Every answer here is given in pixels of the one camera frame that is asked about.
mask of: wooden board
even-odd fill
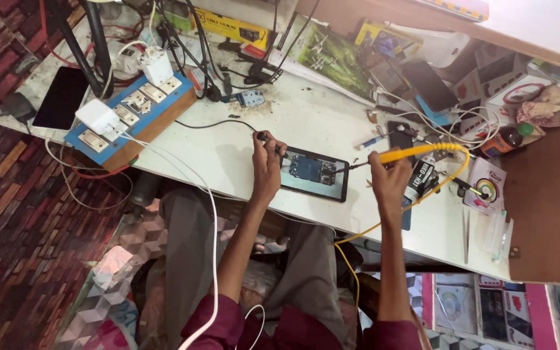
[[[511,279],[560,283],[560,128],[517,155],[503,158],[505,208],[515,220]]]
[[[170,124],[196,102],[196,92],[193,87],[176,100],[170,107],[161,113],[155,120],[149,123],[144,130],[138,132],[134,137],[140,141],[152,142],[155,137],[164,131]],[[129,163],[138,155],[144,146],[134,141],[128,141],[123,147],[117,150],[111,157],[101,164],[106,170],[114,171],[121,166]]]

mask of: knee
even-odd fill
[[[164,220],[175,206],[204,207],[204,195],[191,186],[183,186],[166,193],[159,202],[159,215]]]

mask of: power strip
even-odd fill
[[[127,127],[124,131],[136,139],[151,142],[196,102],[193,84],[174,74],[159,87],[142,76],[113,97],[106,105],[112,108]],[[98,135],[79,124],[64,139],[106,170],[114,171],[129,163],[143,146],[118,134]]]

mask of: workbench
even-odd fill
[[[83,19],[74,32],[81,47],[85,47],[89,42],[87,20]],[[60,43],[55,51],[70,57],[65,42]],[[216,62],[223,63],[220,52],[214,58]],[[48,56],[18,91],[27,96],[36,108],[39,107],[60,65],[60,61],[52,55]],[[239,120],[251,124],[257,130],[269,130],[289,146],[343,159],[350,164],[356,158],[355,163],[366,161],[367,155],[373,150],[382,152],[388,148],[388,142],[382,141],[362,151],[354,149],[355,145],[373,137],[375,125],[366,118],[367,106],[341,93],[287,73],[273,85],[264,85],[260,90],[266,100],[262,105],[242,108],[238,103],[212,103],[203,99],[186,110],[178,121],[200,126],[226,120],[230,114],[240,115]],[[399,120],[398,117],[380,115],[379,123],[385,129],[386,122],[394,118]],[[8,117],[0,117],[0,125],[27,132],[24,125]],[[40,128],[33,128],[32,133],[59,143],[66,134],[65,131]],[[152,145],[174,153],[190,165],[206,180],[213,192],[246,201],[250,198],[253,185],[251,134],[249,128],[239,123],[223,123],[199,130],[173,123]],[[448,168],[449,172],[459,166],[458,163],[445,161],[437,164],[437,169]],[[179,170],[147,149],[140,153],[134,167],[188,182]],[[187,176],[202,185],[191,172]],[[269,209],[357,234],[379,220],[375,196],[367,186],[367,179],[370,178],[368,166],[351,171],[344,203],[281,189]],[[509,280],[507,260],[494,264],[489,255],[481,250],[481,232],[486,222],[472,209],[469,263],[464,264],[463,205],[456,192],[456,185],[447,184],[440,194],[432,195],[412,209],[411,229],[403,231],[404,249],[439,262]],[[380,228],[371,231],[366,237],[379,242]]]

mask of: leg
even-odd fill
[[[192,188],[175,189],[159,204],[168,230],[166,326],[168,348],[176,349],[181,330],[213,281],[213,215],[208,198]],[[218,251],[217,260],[222,252]]]
[[[286,271],[265,302],[269,319],[277,318],[283,305],[291,305],[315,317],[343,343],[347,327],[336,289],[334,232],[324,226],[292,222],[287,235],[290,249]]]

